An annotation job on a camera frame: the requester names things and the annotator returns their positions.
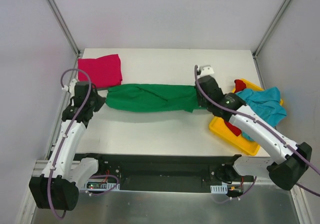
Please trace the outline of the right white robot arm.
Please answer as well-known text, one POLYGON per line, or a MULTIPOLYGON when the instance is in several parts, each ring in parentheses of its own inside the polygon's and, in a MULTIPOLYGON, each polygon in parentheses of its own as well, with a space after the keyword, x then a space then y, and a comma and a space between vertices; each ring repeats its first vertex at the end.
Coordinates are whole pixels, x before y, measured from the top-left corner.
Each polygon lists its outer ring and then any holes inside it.
POLYGON ((246 175, 269 178, 283 190, 297 185, 311 166, 312 147, 306 142, 298 144, 276 131, 235 93, 224 94, 212 75, 196 72, 194 78, 198 104, 248 133, 269 155, 234 155, 218 173, 228 181, 237 181, 246 175))

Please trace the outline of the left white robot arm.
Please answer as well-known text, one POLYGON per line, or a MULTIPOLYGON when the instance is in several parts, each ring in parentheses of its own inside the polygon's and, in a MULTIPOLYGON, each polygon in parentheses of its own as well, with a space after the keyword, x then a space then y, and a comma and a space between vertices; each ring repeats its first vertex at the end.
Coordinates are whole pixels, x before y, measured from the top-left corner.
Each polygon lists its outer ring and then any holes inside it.
POLYGON ((75 82, 67 89, 71 93, 69 105, 62 113, 57 143, 39 176, 33 176, 29 189, 38 208, 71 211, 78 202, 80 189, 93 176, 101 178, 106 167, 97 159, 86 157, 72 168, 76 150, 89 121, 105 102, 94 84, 75 82))

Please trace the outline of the green t shirt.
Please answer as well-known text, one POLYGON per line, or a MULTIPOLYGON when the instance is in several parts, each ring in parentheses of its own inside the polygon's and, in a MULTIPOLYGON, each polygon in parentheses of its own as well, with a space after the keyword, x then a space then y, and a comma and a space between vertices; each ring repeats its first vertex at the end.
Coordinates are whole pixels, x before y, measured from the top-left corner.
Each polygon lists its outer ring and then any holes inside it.
POLYGON ((130 112, 184 110, 192 113, 198 105, 197 93, 190 85, 124 84, 108 88, 106 105, 130 112))

